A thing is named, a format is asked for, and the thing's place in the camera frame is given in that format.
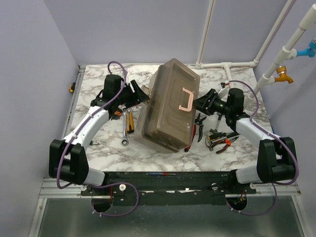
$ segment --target pvc pipe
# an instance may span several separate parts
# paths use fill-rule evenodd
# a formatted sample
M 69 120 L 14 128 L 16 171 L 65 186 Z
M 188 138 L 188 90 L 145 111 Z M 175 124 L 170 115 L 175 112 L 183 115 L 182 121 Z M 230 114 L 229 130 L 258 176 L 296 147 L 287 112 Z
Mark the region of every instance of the pvc pipe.
M 241 62 L 241 63 L 232 63 L 232 62 L 224 62 L 224 63 L 206 63 L 201 64 L 201 68 L 223 68 L 223 65 L 229 65 L 229 67 L 255 67 L 256 64 L 254 62 Z
M 227 80 L 232 80 L 232 74 L 231 74 L 231 70 L 230 67 L 228 65 L 224 66 L 226 75 L 227 75 Z
M 207 10 L 207 16 L 206 16 L 206 21 L 205 21 L 205 25 L 204 25 L 203 35 L 202 35 L 202 41 L 201 41 L 201 45 L 199 47 L 197 64 L 201 64 L 201 61 L 202 61 L 203 51 L 204 51 L 204 47 L 205 47 L 206 38 L 208 35 L 209 25 L 210 25 L 211 19 L 212 19 L 214 5 L 215 5 L 215 0 L 210 0 L 209 5 L 208 5 L 208 10 Z
M 276 22 L 274 23 L 274 25 L 272 26 L 272 29 L 270 30 L 266 40 L 264 41 L 263 45 L 261 46 L 261 49 L 259 50 L 256 58 L 254 59 L 255 62 L 259 62 L 262 55 L 264 54 L 264 52 L 266 51 L 268 45 L 270 44 L 273 36 L 275 35 L 275 33 L 277 32 L 279 26 L 281 25 L 282 21 L 284 20 L 286 14 L 288 13 L 290 7 L 292 6 L 292 4 L 295 2 L 295 0 L 287 0 L 286 4 L 284 5 L 284 8 L 282 9 L 280 15 L 278 16 L 278 18 L 276 19 Z
M 289 39 L 289 41 L 284 46 L 284 48 L 286 50 L 290 51 L 294 47 L 296 42 L 300 39 L 300 37 L 303 35 L 304 32 L 305 32 L 305 30 L 301 29 L 300 27 L 297 28 L 296 31 L 294 32 L 294 34 L 292 35 L 292 37 Z
M 316 22 L 316 4 L 314 4 L 309 11 L 305 14 L 303 19 L 301 20 L 299 27 L 296 29 L 292 37 L 288 40 L 285 46 L 282 47 L 282 49 L 278 52 L 276 55 L 274 62 L 270 65 L 268 70 L 260 77 L 260 79 L 257 82 L 257 85 L 255 87 L 255 93 L 258 93 L 260 88 L 263 88 L 265 85 L 267 85 L 268 80 L 265 80 L 265 78 L 270 78 L 273 72 L 278 68 L 278 66 L 283 63 L 286 59 L 291 57 L 291 50 L 296 44 L 296 42 L 300 39 L 300 37 L 303 35 L 305 30 L 311 28 L 313 24 Z M 253 94 L 250 94 L 244 102 L 244 107 L 248 106 L 253 101 Z
M 297 57 L 297 50 L 296 49 L 291 49 L 291 53 L 287 56 L 287 60 L 288 59 L 293 59 Z

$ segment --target yellow valve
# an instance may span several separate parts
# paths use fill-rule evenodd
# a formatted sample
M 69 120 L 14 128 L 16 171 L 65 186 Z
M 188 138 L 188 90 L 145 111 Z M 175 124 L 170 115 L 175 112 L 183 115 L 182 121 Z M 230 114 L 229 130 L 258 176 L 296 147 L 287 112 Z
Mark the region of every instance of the yellow valve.
M 75 91 L 76 83 L 74 82 L 71 86 L 69 86 L 69 92 L 73 93 Z
M 286 66 L 279 66 L 276 69 L 276 73 L 279 75 L 278 78 L 275 78 L 275 82 L 282 82 L 282 81 L 287 81 L 288 83 L 293 83 L 293 79 L 290 78 L 287 74 L 286 74 Z

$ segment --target blue valve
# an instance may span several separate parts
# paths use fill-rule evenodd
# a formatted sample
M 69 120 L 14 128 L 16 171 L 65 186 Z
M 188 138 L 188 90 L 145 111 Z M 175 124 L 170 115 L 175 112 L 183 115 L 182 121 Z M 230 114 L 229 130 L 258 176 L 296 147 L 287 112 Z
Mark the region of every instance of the blue valve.
M 309 56 L 310 58 L 314 58 L 316 54 L 316 38 L 314 38 L 308 45 L 308 47 L 304 50 L 297 51 L 296 57 L 299 56 Z

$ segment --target white marble table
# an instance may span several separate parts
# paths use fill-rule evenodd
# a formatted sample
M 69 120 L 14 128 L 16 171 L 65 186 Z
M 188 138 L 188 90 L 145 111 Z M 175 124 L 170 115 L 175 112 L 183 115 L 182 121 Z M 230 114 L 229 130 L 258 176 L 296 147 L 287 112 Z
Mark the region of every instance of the white marble table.
M 223 69 L 196 70 L 200 75 L 199 96 L 204 95 L 211 88 L 219 89 L 220 80 L 226 79 Z M 111 66 L 114 74 L 122 75 L 118 66 Z M 135 79 L 137 83 L 148 84 L 149 79 L 158 69 L 158 65 L 127 65 L 127 79 Z M 108 74 L 107 65 L 87 66 L 84 74 L 79 99 L 77 102 L 72 129 L 83 119 L 91 100 L 103 89 L 104 78 Z M 255 85 L 255 77 L 252 68 L 232 68 L 233 79 L 242 80 L 250 86 Z M 235 83 L 235 87 L 247 90 L 243 85 Z M 271 126 L 259 95 L 260 110 L 255 117 L 256 121 L 265 129 L 271 131 Z M 132 108 L 134 123 L 137 124 L 140 106 Z M 248 111 L 251 114 L 255 106 L 252 105 Z M 128 136 L 129 145 L 123 147 L 120 142 L 122 138 L 122 117 L 120 120 L 112 120 L 105 124 L 94 137 L 93 141 L 99 145 L 90 146 L 87 151 L 89 166 L 102 171 L 229 171 L 256 164 L 258 149 L 244 137 L 240 137 L 232 143 L 224 153 L 215 154 L 222 146 L 218 146 L 210 152 L 206 147 L 204 138 L 211 128 L 215 128 L 217 115 L 209 116 L 204 122 L 204 136 L 198 143 L 195 136 L 192 147 L 188 153 L 180 151 L 175 154 L 161 154 L 133 140 L 133 134 Z M 219 131 L 231 132 L 225 124 L 225 118 L 219 125 Z

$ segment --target translucent plastic box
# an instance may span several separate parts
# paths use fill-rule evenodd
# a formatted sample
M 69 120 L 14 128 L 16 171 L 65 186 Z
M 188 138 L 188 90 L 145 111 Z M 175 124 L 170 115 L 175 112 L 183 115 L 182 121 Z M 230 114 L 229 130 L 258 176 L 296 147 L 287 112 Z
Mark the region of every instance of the translucent plastic box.
M 143 104 L 134 139 L 162 153 L 178 152 L 193 137 L 199 76 L 177 59 L 159 66 L 148 88 L 150 100 Z

